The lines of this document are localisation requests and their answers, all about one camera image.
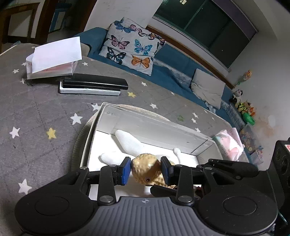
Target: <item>blue sofa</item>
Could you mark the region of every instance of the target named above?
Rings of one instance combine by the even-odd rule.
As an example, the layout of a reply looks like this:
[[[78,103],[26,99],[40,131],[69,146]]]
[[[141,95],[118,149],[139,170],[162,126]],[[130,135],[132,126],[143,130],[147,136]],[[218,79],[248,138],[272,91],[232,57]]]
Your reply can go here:
[[[103,56],[99,55],[99,52],[101,50],[103,41],[105,39],[105,36],[107,34],[107,30],[103,28],[93,28],[88,31],[82,32],[77,34],[76,36],[80,37],[80,41],[90,47],[90,52],[88,54],[88,57],[113,65],[115,67],[121,68],[123,70],[126,70],[132,74],[138,75],[148,81],[151,81],[161,87],[164,87],[174,93],[179,94],[182,97],[185,97],[194,103],[204,107],[207,109],[204,101],[196,97],[193,92],[191,91],[190,87],[186,87],[183,84],[181,84],[176,78],[174,78],[169,69],[161,66],[154,65],[151,76],[148,76],[146,74],[143,74],[141,72],[132,70],[126,66],[119,65],[116,62],[105,58]],[[177,69],[178,71],[188,75],[189,77],[192,77],[194,75],[195,70],[198,68],[202,71],[205,71],[209,74],[212,74],[210,71],[205,69],[203,66],[196,63],[191,58],[187,57],[182,52],[176,50],[175,48],[171,47],[168,44],[165,44],[155,55],[155,58],[164,62],[165,64]],[[232,90],[225,86],[224,92],[222,95],[222,100],[228,101],[233,95]],[[227,112],[224,109],[216,110],[216,114],[220,116],[221,118],[228,121],[232,127],[235,125],[231,121],[230,117],[227,115]]]

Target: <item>crosshair symbol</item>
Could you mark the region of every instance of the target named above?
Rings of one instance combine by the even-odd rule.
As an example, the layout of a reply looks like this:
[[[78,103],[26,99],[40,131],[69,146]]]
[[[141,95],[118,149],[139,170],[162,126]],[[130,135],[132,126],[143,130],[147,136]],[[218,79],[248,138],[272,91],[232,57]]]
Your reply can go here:
[[[143,203],[148,203],[148,202],[150,202],[148,199],[143,199],[141,202],[143,202]]]

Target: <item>round woven placemat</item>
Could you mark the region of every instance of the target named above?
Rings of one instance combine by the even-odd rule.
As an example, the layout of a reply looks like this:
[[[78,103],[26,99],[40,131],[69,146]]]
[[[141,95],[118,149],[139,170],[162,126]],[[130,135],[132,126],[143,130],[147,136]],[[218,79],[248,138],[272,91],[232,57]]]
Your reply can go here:
[[[165,118],[165,117],[163,117],[161,115],[158,115],[158,114],[156,114],[156,113],[154,113],[152,111],[148,111],[148,110],[145,110],[145,109],[140,108],[140,107],[135,107],[135,106],[131,106],[131,105],[124,105],[124,104],[120,104],[118,106],[124,107],[124,108],[129,108],[129,109],[132,109],[132,110],[135,110],[135,111],[138,111],[138,112],[143,112],[143,113],[152,115],[154,117],[158,117],[158,118],[161,118],[163,120],[170,121],[170,120],[168,120],[167,118]],[[79,136],[77,137],[77,140],[75,142],[75,146],[74,146],[74,149],[73,149],[73,152],[72,152],[73,155],[72,155],[72,161],[71,161],[71,171],[74,171],[74,170],[76,170],[76,169],[78,169],[80,167],[81,157],[82,157],[82,154],[83,154],[83,151],[84,151],[86,140],[87,140],[88,134],[90,132],[90,128],[92,126],[93,120],[96,117],[96,115],[98,114],[98,112],[99,111],[97,111],[88,120],[88,122],[83,126],[81,132],[79,133]]]

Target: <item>orange butterfly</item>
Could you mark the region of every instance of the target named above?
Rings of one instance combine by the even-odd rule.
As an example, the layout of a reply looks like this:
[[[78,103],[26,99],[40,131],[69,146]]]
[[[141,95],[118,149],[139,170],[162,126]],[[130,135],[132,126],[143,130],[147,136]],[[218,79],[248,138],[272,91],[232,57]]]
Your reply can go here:
[[[141,59],[141,58],[135,57],[133,55],[132,55],[132,57],[133,57],[133,60],[131,61],[131,63],[133,66],[137,66],[138,64],[139,64],[139,66],[141,66],[141,64],[142,64],[142,66],[145,69],[149,68],[149,63],[150,63],[149,57],[146,57],[145,59]]]

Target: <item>yellow star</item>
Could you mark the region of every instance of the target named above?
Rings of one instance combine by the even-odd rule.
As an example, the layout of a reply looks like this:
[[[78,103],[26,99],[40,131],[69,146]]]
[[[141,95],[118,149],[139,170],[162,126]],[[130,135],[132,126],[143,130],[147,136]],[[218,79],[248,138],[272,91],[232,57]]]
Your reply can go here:
[[[56,136],[55,136],[55,129],[49,128],[49,130],[46,133],[48,135],[48,139],[56,138]]]
[[[132,92],[127,92],[127,93],[128,93],[129,97],[132,97],[132,98],[136,97],[136,95],[134,93],[132,93]]]

